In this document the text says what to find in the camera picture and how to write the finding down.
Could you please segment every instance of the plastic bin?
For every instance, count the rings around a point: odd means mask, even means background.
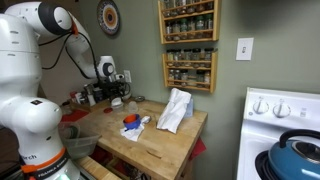
[[[79,159],[91,155],[100,137],[99,134],[81,128],[78,138],[66,139],[62,132],[70,126],[75,126],[75,122],[61,122],[59,124],[59,134],[63,145],[67,148],[71,159]]]

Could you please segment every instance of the blue kettle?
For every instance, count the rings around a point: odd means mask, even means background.
[[[320,132],[295,129],[283,133],[279,142],[268,152],[270,167],[281,180],[320,179],[320,147],[315,144],[289,140],[308,136],[320,140]]]

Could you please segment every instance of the white stove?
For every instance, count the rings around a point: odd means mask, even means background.
[[[237,180],[260,180],[255,158],[290,129],[320,131],[320,95],[248,88],[241,130]],[[307,140],[319,146],[319,140]]]

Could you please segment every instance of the spice rack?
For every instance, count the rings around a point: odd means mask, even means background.
[[[193,12],[190,14],[177,15],[174,17],[165,17],[164,13],[166,11],[178,10],[181,8],[188,8],[190,6],[203,5],[207,3],[213,3],[214,8],[212,10],[204,10],[202,12]],[[163,1],[158,1],[158,12],[159,12],[159,25],[160,25],[160,36],[161,36],[161,44],[172,44],[172,43],[186,43],[186,42],[204,42],[204,41],[217,41],[219,39],[219,30],[220,30],[220,0],[202,0],[200,2],[196,2],[193,4],[187,4],[185,6],[178,6],[175,8],[165,8]],[[166,33],[166,22],[172,22],[175,20],[179,20],[182,18],[190,18],[196,17],[199,15],[212,14],[213,17],[213,29],[206,30],[195,30],[195,31],[187,31],[181,33]],[[184,34],[196,34],[196,33],[205,33],[208,37],[202,38],[194,38],[194,39],[180,39],[180,40],[167,40],[167,38],[174,38],[175,36],[183,36]]]
[[[195,89],[195,90],[202,90],[202,91],[209,91],[213,93],[216,88],[216,78],[217,78],[217,59],[218,59],[218,52],[215,51],[212,53],[211,61],[204,61],[204,60],[178,60],[178,61],[169,61],[167,59],[167,54],[162,54],[162,64],[163,64],[163,74],[164,74],[164,85],[165,87],[176,87],[176,88],[184,88],[184,89]],[[211,63],[209,68],[206,67],[198,67],[195,68],[193,66],[169,66],[168,64],[173,63],[191,63],[191,64],[200,64],[200,63]],[[210,83],[204,82],[191,82],[191,81],[183,81],[183,80],[170,80],[169,79],[169,70],[170,69],[186,69],[191,71],[197,70],[204,70],[210,71]],[[178,83],[186,83],[186,86],[172,84],[174,82]]]

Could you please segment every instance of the stove knob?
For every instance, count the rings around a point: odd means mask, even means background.
[[[263,114],[269,110],[269,105],[265,101],[260,100],[259,102],[253,105],[253,110],[257,114]]]
[[[287,117],[287,116],[290,115],[291,109],[290,109],[290,107],[289,107],[287,104],[281,103],[281,104],[276,105],[276,106],[273,108],[273,113],[274,113],[274,115],[276,115],[278,118],[284,118],[284,117]]]

